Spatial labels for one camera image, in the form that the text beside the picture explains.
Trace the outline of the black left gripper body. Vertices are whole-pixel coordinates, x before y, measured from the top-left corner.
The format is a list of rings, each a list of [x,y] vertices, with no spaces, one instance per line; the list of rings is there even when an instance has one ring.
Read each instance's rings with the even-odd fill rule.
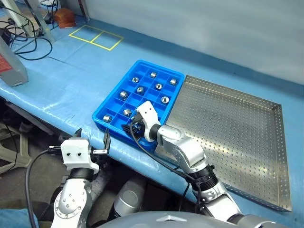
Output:
[[[107,158],[107,149],[91,148],[91,161],[96,164],[104,164]]]

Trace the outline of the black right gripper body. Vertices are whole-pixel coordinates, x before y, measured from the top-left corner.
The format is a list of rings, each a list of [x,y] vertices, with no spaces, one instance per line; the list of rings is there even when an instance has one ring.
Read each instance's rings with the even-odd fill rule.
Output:
[[[131,118],[131,135],[135,138],[141,138],[144,136],[145,126],[143,120],[140,119],[137,115]]]

